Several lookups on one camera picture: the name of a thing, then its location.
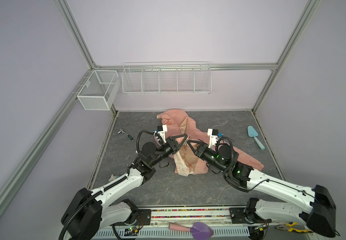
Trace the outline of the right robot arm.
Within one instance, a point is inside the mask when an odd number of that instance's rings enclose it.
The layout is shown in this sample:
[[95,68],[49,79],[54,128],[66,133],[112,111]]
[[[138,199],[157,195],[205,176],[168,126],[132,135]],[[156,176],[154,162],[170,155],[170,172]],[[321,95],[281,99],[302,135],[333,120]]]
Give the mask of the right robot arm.
[[292,222],[306,226],[327,238],[339,235],[336,229],[336,204],[329,190],[321,185],[304,187],[264,174],[238,160],[239,155],[230,139],[223,137],[212,149],[203,141],[187,141],[194,155],[205,161],[234,189],[249,193],[259,191],[282,200],[266,202],[258,198],[248,200],[244,210],[235,213],[234,223],[269,224]]

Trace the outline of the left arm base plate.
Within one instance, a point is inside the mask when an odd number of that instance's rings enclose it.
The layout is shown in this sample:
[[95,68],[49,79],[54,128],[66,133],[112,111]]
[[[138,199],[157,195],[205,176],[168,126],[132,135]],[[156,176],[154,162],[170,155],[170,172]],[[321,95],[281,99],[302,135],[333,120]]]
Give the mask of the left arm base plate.
[[125,222],[115,223],[115,226],[149,226],[152,220],[151,209],[138,209],[131,213]]

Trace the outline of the pink zip jacket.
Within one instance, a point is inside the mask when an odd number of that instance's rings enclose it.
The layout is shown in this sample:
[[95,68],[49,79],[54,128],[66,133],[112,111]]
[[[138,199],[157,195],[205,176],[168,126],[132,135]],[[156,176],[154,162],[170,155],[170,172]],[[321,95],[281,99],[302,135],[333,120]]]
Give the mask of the pink zip jacket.
[[[187,134],[189,140],[204,141],[207,144],[210,141],[207,132],[199,130],[196,127],[195,120],[183,110],[168,110],[157,115],[157,119],[160,119],[162,124],[167,126],[167,138]],[[260,171],[264,168],[264,165],[254,157],[236,147],[234,150],[239,154],[237,159],[239,162]],[[208,172],[206,162],[195,156],[188,145],[184,145],[177,154],[172,155],[172,158],[174,158],[176,166],[175,173],[181,176],[187,177],[188,175],[206,174]]]

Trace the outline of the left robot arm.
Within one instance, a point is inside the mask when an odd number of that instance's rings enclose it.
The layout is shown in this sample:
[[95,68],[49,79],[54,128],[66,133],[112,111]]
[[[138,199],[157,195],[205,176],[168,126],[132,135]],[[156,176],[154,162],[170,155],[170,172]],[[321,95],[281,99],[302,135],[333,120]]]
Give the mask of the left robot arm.
[[90,240],[102,228],[136,220],[138,207],[132,201],[114,202],[150,180],[157,171],[155,165],[177,154],[188,140],[187,134],[163,138],[164,131],[154,132],[162,145],[148,142],[141,147],[139,141],[145,133],[146,130],[139,132],[136,140],[137,157],[123,175],[102,187],[93,190],[82,188],[75,194],[61,218],[63,228],[60,240],[66,234],[73,240]]

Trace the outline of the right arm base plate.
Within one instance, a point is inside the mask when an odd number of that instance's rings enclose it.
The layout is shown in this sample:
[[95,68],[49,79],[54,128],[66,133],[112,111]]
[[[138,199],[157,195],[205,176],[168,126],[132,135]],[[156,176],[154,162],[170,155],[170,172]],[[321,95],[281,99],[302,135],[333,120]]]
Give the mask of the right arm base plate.
[[245,208],[229,208],[231,222],[233,224],[270,224],[272,219],[265,220],[259,217],[255,212],[245,211]]

